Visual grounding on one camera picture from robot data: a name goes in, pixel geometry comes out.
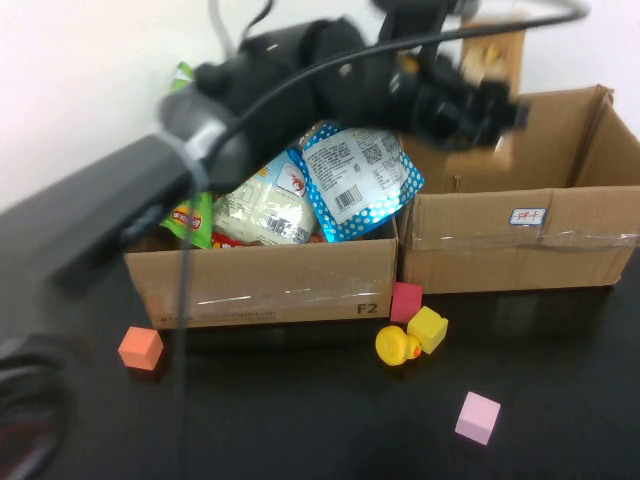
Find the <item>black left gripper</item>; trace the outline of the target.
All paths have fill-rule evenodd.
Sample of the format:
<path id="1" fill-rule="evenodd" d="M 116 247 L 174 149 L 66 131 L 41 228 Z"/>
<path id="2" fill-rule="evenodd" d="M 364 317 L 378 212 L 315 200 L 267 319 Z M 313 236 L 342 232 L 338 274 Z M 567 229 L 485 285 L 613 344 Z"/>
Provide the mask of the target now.
<path id="1" fill-rule="evenodd" d="M 436 148 L 494 148 L 500 128 L 525 128 L 529 105 L 511 97 L 505 82 L 465 78 L 444 56 L 423 62 L 396 56 L 389 128 Z"/>

